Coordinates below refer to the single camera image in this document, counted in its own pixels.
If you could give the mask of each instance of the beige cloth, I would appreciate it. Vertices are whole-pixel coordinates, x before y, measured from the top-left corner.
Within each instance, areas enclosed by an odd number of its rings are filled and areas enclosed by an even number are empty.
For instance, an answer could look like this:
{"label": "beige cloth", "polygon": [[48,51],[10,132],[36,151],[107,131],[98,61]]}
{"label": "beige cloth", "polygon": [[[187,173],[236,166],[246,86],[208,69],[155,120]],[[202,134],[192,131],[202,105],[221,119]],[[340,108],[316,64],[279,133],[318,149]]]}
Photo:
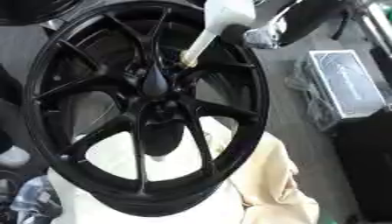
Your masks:
{"label": "beige cloth", "polygon": [[[203,118],[201,122],[213,156],[217,157],[230,141],[231,132],[213,118]],[[131,148],[130,135],[122,133],[93,146],[87,159],[106,172],[134,179],[136,161]],[[174,152],[163,160],[147,157],[146,163],[150,180],[184,176],[201,165],[197,146],[188,130]],[[297,172],[281,141],[265,133],[247,163],[209,199],[183,213],[144,218],[103,205],[50,170],[49,180],[64,208],[63,214],[52,224],[315,224],[319,206],[298,190],[293,178]]]}
{"label": "beige cloth", "polygon": [[298,168],[281,141],[265,133],[231,180],[248,206],[242,224],[315,224],[319,205],[297,186]]}

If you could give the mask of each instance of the box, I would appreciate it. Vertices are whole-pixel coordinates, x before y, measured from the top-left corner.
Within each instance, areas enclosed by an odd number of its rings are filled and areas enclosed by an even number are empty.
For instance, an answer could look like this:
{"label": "box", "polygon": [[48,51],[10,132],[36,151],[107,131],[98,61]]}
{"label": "box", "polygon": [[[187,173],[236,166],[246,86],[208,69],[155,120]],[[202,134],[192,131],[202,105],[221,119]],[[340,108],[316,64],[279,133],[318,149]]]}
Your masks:
{"label": "box", "polygon": [[308,114],[320,130],[368,117],[386,105],[354,50],[310,51],[303,63]]}

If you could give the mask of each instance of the floor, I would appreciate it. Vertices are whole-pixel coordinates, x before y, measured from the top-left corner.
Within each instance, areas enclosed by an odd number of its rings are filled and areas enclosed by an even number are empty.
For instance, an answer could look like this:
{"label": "floor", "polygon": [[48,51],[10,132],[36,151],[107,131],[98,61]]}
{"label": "floor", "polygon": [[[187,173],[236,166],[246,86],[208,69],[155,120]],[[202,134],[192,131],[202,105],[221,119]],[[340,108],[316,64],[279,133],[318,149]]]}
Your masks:
{"label": "floor", "polygon": [[[273,0],[258,9],[255,25],[260,25],[287,0]],[[357,214],[358,208],[351,189],[340,166],[329,138],[320,133],[308,122],[302,99],[295,91],[286,87],[284,79],[292,74],[294,61],[313,49],[353,48],[364,60],[371,73],[379,75],[374,62],[369,58],[368,45],[354,24],[341,41],[331,41],[328,37],[337,27],[337,21],[330,21],[312,35],[296,44],[276,51],[255,51],[264,66],[271,92],[271,109],[268,131],[282,139],[289,154],[298,165],[300,174],[297,179],[302,190],[315,198],[321,207],[338,221],[351,214]],[[26,27],[0,28],[0,62],[11,75],[25,83],[29,66],[34,56],[46,42],[45,34],[36,25]],[[2,103],[0,123],[7,129],[15,142],[29,151],[34,150],[21,115],[16,108]],[[34,175],[46,167],[46,163],[36,156],[30,166],[24,168],[27,175]]]}

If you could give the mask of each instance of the wheel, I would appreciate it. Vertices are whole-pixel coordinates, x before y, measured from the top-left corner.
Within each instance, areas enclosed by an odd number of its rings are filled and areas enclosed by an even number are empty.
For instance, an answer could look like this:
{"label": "wheel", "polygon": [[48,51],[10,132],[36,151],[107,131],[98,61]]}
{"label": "wheel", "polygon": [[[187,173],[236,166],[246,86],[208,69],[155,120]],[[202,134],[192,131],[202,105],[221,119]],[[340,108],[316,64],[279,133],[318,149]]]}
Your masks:
{"label": "wheel", "polygon": [[[202,29],[202,10],[140,1],[92,10],[53,34],[31,67],[24,114],[34,143],[56,172],[116,210],[161,216],[197,205],[238,169],[265,130],[267,82],[250,50],[219,39],[196,67],[182,67],[180,53]],[[201,82],[237,100],[200,99]],[[118,114],[73,142],[64,133],[62,103],[88,92],[108,95]],[[218,157],[212,157],[204,137],[204,116],[237,123],[231,143]],[[180,178],[150,180],[145,158],[173,152],[184,128],[199,147],[201,167]],[[120,132],[132,134],[135,178],[105,172],[86,158],[92,145]]]}

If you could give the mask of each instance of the black rim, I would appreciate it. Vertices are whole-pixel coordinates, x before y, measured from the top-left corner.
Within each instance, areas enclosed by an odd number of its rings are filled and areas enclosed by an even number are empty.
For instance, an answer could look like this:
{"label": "black rim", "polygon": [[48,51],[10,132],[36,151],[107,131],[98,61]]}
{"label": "black rim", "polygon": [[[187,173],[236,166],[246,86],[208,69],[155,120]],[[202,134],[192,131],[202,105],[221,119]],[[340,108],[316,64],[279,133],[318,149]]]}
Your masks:
{"label": "black rim", "polygon": [[[58,173],[117,210],[157,216],[201,202],[246,161],[264,132],[268,116],[269,95],[263,70],[252,52],[219,40],[203,54],[198,66],[181,67],[180,49],[197,37],[202,21],[201,10],[180,4],[119,3],[90,11],[53,35],[31,67],[24,105],[31,135]],[[102,33],[121,35],[129,43],[125,61],[91,54]],[[61,61],[66,58],[82,64],[82,75],[59,84],[53,76],[59,75]],[[195,86],[199,80],[225,80],[231,83],[232,92],[246,88],[248,103],[224,106],[197,99]],[[76,143],[70,143],[58,131],[53,136],[51,131],[60,125],[49,122],[48,117],[60,114],[59,101],[91,91],[109,95],[119,115]],[[238,123],[232,142],[216,159],[200,126],[199,118],[203,116],[230,117]],[[143,135],[149,125],[167,123],[185,125],[191,131],[199,146],[202,167],[182,178],[152,182],[144,167]],[[85,158],[91,145],[121,131],[133,133],[137,179],[114,176]]]}

